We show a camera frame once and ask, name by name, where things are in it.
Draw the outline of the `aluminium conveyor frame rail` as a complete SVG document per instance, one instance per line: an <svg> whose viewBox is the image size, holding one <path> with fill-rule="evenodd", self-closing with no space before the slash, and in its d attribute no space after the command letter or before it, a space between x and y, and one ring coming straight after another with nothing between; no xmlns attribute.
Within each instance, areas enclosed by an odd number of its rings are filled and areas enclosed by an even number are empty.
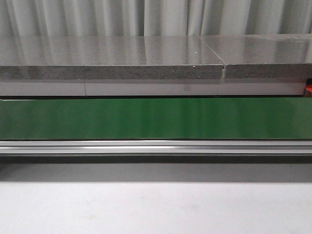
<svg viewBox="0 0 312 234"><path fill-rule="evenodd" d="M1 141L2 155L311 155L311 140Z"/></svg>

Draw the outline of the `grey granite slab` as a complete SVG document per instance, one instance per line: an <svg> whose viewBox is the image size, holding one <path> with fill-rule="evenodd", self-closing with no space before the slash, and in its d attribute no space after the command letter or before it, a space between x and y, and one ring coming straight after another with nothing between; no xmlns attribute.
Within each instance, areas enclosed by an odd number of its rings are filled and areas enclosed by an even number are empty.
<svg viewBox="0 0 312 234"><path fill-rule="evenodd" d="M311 34L202 36L224 63L224 78L290 79L312 77Z"/></svg>
<svg viewBox="0 0 312 234"><path fill-rule="evenodd" d="M2 80L211 80L223 63L198 37L30 36L0 40Z"/></svg>

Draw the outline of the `grey granite slab right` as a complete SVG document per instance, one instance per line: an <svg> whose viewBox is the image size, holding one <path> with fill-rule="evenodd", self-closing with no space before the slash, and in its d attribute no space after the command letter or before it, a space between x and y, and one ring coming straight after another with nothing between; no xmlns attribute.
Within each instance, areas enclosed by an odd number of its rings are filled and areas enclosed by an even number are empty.
<svg viewBox="0 0 312 234"><path fill-rule="evenodd" d="M311 34L202 36L224 63L224 78L290 79L312 77Z"/></svg>

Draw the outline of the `red plastic tray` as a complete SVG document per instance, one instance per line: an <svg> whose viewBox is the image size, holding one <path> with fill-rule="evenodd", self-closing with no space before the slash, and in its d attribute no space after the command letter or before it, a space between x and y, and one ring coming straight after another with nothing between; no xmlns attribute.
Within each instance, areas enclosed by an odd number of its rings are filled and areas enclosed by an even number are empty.
<svg viewBox="0 0 312 234"><path fill-rule="evenodd" d="M311 98L312 97L312 84L307 84L305 87L305 92L304 92L304 97L305 98Z"/></svg>

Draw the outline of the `grey pleated curtain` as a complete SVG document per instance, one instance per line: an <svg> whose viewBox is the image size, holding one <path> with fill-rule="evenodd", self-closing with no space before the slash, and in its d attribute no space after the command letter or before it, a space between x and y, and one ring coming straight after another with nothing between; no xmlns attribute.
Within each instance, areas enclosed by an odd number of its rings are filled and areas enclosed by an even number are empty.
<svg viewBox="0 0 312 234"><path fill-rule="evenodd" d="M3 0L2 36L305 34L309 0Z"/></svg>

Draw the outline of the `grey granite slab left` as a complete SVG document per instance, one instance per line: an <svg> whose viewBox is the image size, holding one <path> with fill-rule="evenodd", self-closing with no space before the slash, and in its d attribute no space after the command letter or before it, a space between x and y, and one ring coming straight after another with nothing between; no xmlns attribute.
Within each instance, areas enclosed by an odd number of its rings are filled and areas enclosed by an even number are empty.
<svg viewBox="0 0 312 234"><path fill-rule="evenodd" d="M2 80L211 80L223 63L198 37L30 36L0 40Z"/></svg>

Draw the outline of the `green conveyor belt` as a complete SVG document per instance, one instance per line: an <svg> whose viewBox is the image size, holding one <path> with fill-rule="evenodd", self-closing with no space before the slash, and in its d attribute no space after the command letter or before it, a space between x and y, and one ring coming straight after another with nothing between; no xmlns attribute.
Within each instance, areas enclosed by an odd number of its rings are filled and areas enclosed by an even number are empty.
<svg viewBox="0 0 312 234"><path fill-rule="evenodd" d="M311 139L303 97L3 100L2 140Z"/></svg>

